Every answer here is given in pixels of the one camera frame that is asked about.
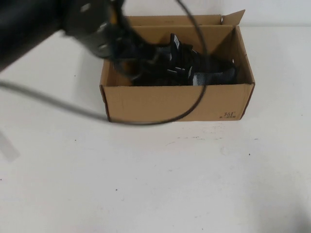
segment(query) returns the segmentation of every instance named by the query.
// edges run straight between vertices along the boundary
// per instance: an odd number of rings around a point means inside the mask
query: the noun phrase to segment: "white wall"
[[[183,0],[195,15],[246,9],[242,25],[310,25],[310,0]],[[175,0],[125,0],[127,15],[180,15]]]

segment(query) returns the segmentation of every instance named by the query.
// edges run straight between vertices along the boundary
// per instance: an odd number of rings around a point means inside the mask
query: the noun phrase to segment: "white surface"
[[[309,0],[183,0],[196,15],[227,15],[246,9],[241,25],[311,25]],[[128,15],[182,15],[175,0],[126,0]]]
[[[120,127],[1,91],[0,232],[311,232],[311,28],[242,34],[238,122]],[[55,35],[0,78],[103,112],[101,64]]]

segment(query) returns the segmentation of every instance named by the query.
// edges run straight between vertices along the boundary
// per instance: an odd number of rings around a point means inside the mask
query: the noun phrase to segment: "open cardboard box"
[[[255,87],[238,24],[245,11],[227,16],[195,16],[206,39],[208,52],[233,60],[238,84],[210,85],[199,106],[181,121],[239,120]],[[202,52],[198,35],[187,16],[129,17],[133,28],[150,43],[168,43],[170,34]],[[110,121],[167,120],[187,111],[198,99],[202,86],[131,86],[112,64],[104,62],[100,90]]]

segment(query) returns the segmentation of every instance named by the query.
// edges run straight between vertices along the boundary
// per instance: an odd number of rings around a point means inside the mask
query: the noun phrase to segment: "black cable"
[[[181,2],[181,0],[176,0],[176,1],[182,7],[182,9],[187,13],[190,21],[194,25],[194,27],[195,27],[195,29],[197,31],[197,34],[199,36],[199,39],[200,39],[200,41],[202,43],[202,46],[203,46],[203,53],[204,53],[205,56],[208,56],[207,46],[206,46],[206,43],[205,43],[205,40],[204,40],[203,33],[202,33],[201,29],[199,28],[195,18],[190,13],[190,11],[187,9],[187,7]],[[108,118],[105,117],[105,116],[102,116],[100,114],[97,114],[97,113],[94,113],[94,112],[82,109],[80,107],[71,105],[69,103],[65,103],[63,101],[57,100],[57,99],[55,99],[53,97],[47,96],[47,95],[45,95],[43,93],[31,90],[31,89],[26,88],[26,87],[21,86],[21,85],[17,85],[17,84],[6,82],[6,81],[0,81],[0,88],[9,90],[9,91],[12,91],[12,92],[15,92],[15,93],[18,93],[20,95],[27,96],[27,97],[35,99],[37,101],[40,101],[40,102],[43,102],[43,103],[47,103],[47,104],[49,104],[51,106],[54,106],[54,107],[66,110],[68,112],[71,112],[71,113],[74,113],[74,114],[77,114],[77,115],[81,115],[83,117],[88,117],[88,118],[91,118],[91,119],[94,119],[94,120],[100,120],[100,121],[108,121]],[[164,120],[164,121],[151,122],[151,123],[125,122],[125,121],[118,120],[118,119],[112,119],[113,123],[118,123],[118,124],[123,124],[123,125],[133,125],[133,126],[152,126],[152,125],[167,124],[167,123],[171,123],[171,122],[175,122],[175,121],[181,120],[184,117],[188,116],[190,113],[192,113],[197,108],[197,106],[200,104],[200,102],[203,99],[203,96],[204,96],[204,94],[206,92],[206,89],[207,89],[207,85],[204,85],[203,88],[202,88],[202,92],[201,92],[199,98],[197,99],[197,101],[194,103],[194,105],[189,110],[187,110],[185,113],[183,113],[183,114],[181,114],[181,115],[179,115],[177,117],[174,117],[174,118],[171,118],[171,119],[168,119],[168,120]]]

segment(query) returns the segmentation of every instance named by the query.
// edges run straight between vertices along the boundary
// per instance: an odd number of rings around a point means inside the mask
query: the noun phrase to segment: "box flap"
[[[223,16],[222,25],[232,25],[232,26],[239,25],[244,13],[245,13],[245,10],[242,10],[236,13],[229,14],[227,16]]]
[[[221,15],[194,16],[199,25],[221,25]],[[132,26],[192,26],[188,16],[129,16]]]

